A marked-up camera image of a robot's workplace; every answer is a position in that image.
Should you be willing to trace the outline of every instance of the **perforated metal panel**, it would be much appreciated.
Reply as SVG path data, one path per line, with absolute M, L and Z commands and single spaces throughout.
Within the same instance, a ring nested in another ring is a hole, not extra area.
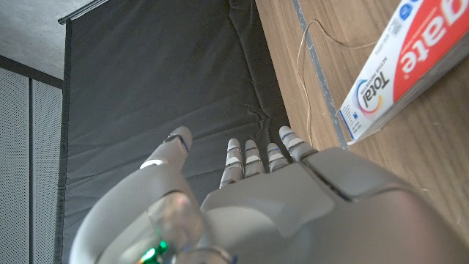
M 0 263 L 29 262 L 28 85 L 0 68 Z
M 33 263 L 52 263 L 59 178 L 62 90 L 33 81 Z

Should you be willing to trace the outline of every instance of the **robot finger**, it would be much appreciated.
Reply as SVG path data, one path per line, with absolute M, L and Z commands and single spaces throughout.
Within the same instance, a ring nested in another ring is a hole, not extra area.
M 270 172 L 283 168 L 288 165 L 287 159 L 281 153 L 280 149 L 275 143 L 270 143 L 267 146 L 267 156 L 269 158 Z
M 220 188 L 230 183 L 236 183 L 243 178 L 243 157 L 241 156 L 240 143 L 236 139 L 230 139 L 226 154 L 225 170 L 221 176 Z
M 245 176 L 251 177 L 261 173 L 265 173 L 264 165 L 262 165 L 259 150 L 257 149 L 256 142 L 248 140 L 245 144 L 246 149 L 246 166 Z
M 310 144 L 300 139 L 289 127 L 281 127 L 278 133 L 280 134 L 282 142 L 284 143 L 294 161 L 299 162 L 307 155 L 317 153 L 317 150 L 315 150 Z
M 181 170 L 192 146 L 192 133 L 186 127 L 179 127 L 172 131 L 168 138 L 140 166 L 143 169 L 149 165 L 170 164 Z

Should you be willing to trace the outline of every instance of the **gray wall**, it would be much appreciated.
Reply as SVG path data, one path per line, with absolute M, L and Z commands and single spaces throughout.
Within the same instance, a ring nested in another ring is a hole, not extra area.
M 52 263 L 62 90 L 0 68 L 0 106 L 0 263 Z
M 65 26 L 91 0 L 0 0 L 0 55 L 63 79 Z

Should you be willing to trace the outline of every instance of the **green led light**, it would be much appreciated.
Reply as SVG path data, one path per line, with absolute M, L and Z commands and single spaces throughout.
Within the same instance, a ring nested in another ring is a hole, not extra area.
M 159 255 L 162 255 L 164 252 L 168 250 L 168 244 L 166 241 L 161 241 L 160 246 L 156 249 Z
M 154 248 L 153 248 L 153 249 L 150 249 L 149 251 L 147 251 L 147 253 L 145 253 L 145 254 L 141 257 L 140 261 L 141 261 L 142 263 L 144 263 L 145 261 L 147 261 L 147 260 L 151 259 L 153 256 L 155 256 L 155 253 L 156 253 L 156 249 L 154 249 Z

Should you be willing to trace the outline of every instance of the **curtain rod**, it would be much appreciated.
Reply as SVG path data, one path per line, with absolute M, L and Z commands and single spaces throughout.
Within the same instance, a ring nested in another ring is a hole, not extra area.
M 68 20 L 73 20 L 75 18 L 79 18 L 82 15 L 86 14 L 88 11 L 93 10 L 96 7 L 99 7 L 101 4 L 106 3 L 108 0 L 94 0 L 86 5 L 84 5 L 82 8 L 70 13 L 69 15 L 64 16 L 63 18 L 60 18 L 58 20 L 59 24 L 63 25 L 67 23 Z

